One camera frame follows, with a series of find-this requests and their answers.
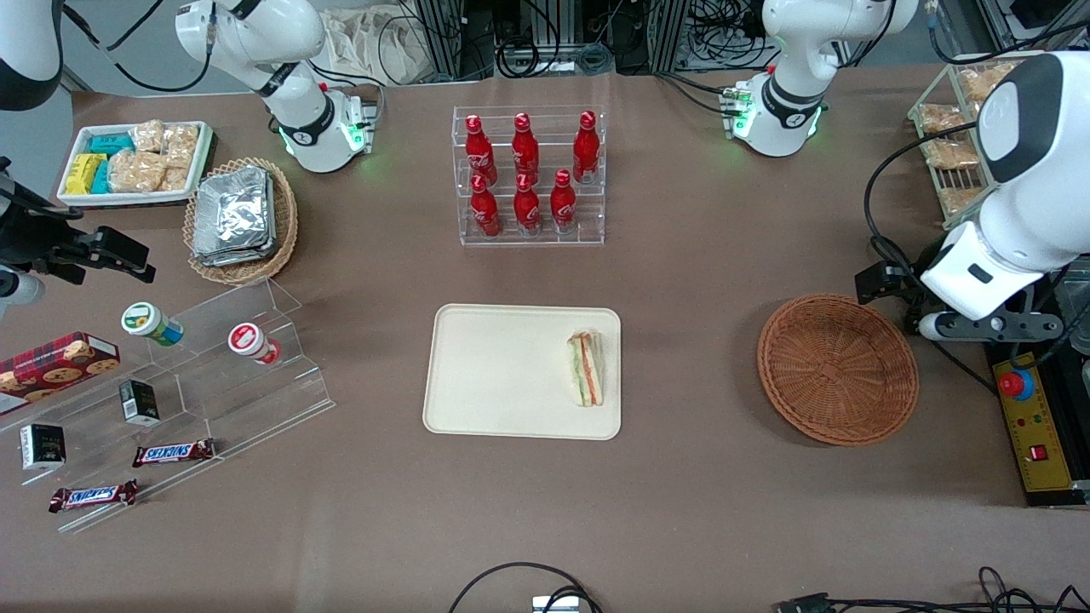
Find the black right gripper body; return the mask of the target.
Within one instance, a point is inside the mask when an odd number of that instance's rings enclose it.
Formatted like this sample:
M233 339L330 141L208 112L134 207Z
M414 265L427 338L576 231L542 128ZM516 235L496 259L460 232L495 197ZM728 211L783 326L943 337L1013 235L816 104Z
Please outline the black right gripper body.
M81 220L83 212L57 209L47 199L3 179L3 217L1 217L1 261L17 272L39 272L69 284L81 284L85 271L61 256L77 245L81 232L69 223Z

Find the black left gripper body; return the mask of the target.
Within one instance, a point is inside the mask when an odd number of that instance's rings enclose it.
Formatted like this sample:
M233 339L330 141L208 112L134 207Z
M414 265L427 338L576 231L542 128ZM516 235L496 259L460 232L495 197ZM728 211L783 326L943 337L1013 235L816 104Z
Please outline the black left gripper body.
M903 302L903 329L908 334L922 336L920 325L931 306L930 292L916 278L913 266L889 263L888 277L888 296Z

